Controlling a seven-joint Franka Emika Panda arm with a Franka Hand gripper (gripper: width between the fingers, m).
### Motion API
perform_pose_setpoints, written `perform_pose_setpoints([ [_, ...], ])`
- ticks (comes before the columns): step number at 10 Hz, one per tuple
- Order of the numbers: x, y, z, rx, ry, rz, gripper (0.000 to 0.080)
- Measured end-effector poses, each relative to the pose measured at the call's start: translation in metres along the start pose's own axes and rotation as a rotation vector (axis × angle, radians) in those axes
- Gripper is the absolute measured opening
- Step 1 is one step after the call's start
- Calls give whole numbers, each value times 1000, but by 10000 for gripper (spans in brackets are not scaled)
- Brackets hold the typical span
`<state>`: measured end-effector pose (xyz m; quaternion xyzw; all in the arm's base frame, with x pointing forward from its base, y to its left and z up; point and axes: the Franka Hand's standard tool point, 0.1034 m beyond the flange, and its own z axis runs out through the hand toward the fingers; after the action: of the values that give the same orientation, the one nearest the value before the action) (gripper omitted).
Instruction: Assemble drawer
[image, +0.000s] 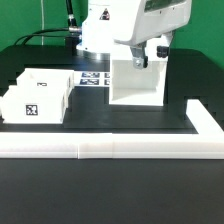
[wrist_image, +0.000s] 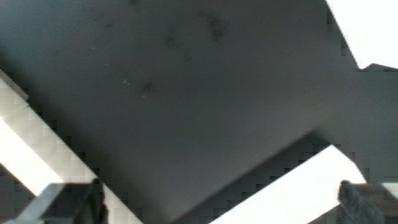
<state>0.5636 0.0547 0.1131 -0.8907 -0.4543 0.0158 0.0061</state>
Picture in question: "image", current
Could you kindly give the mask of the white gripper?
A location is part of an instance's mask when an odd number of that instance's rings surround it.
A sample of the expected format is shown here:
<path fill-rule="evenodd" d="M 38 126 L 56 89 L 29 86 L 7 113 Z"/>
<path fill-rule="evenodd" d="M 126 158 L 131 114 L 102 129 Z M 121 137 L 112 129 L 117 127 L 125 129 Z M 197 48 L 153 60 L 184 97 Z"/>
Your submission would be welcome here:
<path fill-rule="evenodd" d="M 192 0 L 112 0 L 112 40 L 129 46 L 133 66 L 148 66 L 146 42 L 159 37 L 157 57 L 169 56 L 171 31 L 185 26 L 190 19 Z"/>

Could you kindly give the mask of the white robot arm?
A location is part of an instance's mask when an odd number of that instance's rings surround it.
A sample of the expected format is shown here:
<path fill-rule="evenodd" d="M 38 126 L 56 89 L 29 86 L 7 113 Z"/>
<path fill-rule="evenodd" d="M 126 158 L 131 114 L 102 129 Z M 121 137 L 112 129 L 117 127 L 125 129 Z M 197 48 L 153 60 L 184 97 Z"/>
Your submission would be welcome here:
<path fill-rule="evenodd" d="M 133 65 L 146 68 L 146 43 L 185 26 L 191 6 L 192 0 L 88 0 L 78 50 L 84 55 L 109 55 L 113 44 L 128 46 Z"/>

